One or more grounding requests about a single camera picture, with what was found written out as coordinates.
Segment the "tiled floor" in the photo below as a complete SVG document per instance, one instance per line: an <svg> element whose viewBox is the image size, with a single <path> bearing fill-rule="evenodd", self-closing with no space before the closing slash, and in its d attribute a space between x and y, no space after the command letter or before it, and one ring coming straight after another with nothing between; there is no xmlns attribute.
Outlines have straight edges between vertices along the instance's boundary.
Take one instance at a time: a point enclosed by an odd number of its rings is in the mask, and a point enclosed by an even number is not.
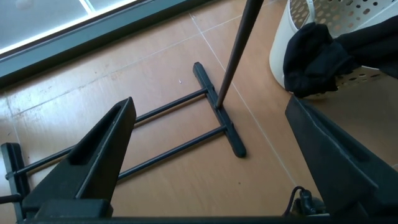
<svg viewBox="0 0 398 224"><path fill-rule="evenodd" d="M284 115L290 94L269 70L269 51L285 4L265 1L224 103L248 158L236 158L227 139L216 138L119 184L114 215L279 215L294 185L319 195ZM78 142L128 96L141 115L198 90L192 73L197 61L219 90L243 7L242 0L203 6L6 90L0 95L0 142L19 141L25 163L35 162ZM387 78L315 105L394 165L395 85ZM122 170L217 125L201 99L139 126ZM50 169L32 175L31 185ZM4 174L0 164L0 176ZM0 179L0 195L7 193L8 183ZM12 206L1 205L0 216L13 221Z"/></svg>

